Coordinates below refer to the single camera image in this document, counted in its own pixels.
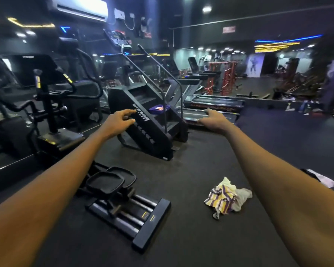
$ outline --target air conditioner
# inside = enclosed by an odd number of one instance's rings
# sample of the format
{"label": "air conditioner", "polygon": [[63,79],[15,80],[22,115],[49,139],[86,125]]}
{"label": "air conditioner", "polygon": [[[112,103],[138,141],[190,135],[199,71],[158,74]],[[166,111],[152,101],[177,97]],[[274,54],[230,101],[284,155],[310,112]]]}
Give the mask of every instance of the air conditioner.
{"label": "air conditioner", "polygon": [[97,21],[105,21],[108,16],[107,4],[102,0],[49,0],[48,7]]}

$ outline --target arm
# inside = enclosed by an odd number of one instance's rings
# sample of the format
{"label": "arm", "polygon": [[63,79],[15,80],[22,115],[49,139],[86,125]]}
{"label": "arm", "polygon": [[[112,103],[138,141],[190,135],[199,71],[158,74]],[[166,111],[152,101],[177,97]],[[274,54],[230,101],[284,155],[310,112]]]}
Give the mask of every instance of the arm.
{"label": "arm", "polygon": [[334,266],[334,191],[267,152],[221,113],[200,119],[230,142],[241,168],[300,266]]}
{"label": "arm", "polygon": [[0,267],[30,266],[55,222],[76,193],[102,144],[125,131],[134,110],[111,114],[74,151],[0,204]]}

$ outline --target crumpled cloth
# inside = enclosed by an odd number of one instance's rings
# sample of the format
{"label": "crumpled cloth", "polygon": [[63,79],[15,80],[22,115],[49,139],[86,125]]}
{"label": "crumpled cloth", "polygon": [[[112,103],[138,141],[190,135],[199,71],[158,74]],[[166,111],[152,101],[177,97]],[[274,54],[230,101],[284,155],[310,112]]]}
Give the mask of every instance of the crumpled cloth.
{"label": "crumpled cloth", "polygon": [[219,220],[220,214],[227,214],[231,211],[240,211],[245,201],[251,198],[252,192],[246,188],[237,189],[227,177],[213,188],[204,203],[215,209],[213,218]]}

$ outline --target power outlet box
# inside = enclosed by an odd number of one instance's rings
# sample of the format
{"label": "power outlet box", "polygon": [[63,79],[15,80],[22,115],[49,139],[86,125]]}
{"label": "power outlet box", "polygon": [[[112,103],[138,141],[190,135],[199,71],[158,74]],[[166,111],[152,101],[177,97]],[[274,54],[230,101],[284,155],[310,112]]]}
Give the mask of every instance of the power outlet box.
{"label": "power outlet box", "polygon": [[122,20],[125,20],[125,13],[121,10],[118,10],[118,9],[114,9],[114,14],[115,14],[115,18],[116,19],[122,19]]}

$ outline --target purple basket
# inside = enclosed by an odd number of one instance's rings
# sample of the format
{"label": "purple basket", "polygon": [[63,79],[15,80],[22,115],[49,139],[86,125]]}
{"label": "purple basket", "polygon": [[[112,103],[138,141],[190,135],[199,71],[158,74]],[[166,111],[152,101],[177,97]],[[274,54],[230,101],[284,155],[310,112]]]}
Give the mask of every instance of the purple basket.
{"label": "purple basket", "polygon": [[[148,109],[148,111],[149,111],[151,114],[162,114],[162,113],[163,113],[163,110],[158,110],[158,109],[157,109],[158,107],[163,108],[163,105],[156,105],[156,106],[154,106],[154,107]],[[166,111],[168,111],[170,107],[171,107],[170,105],[166,105]]]}

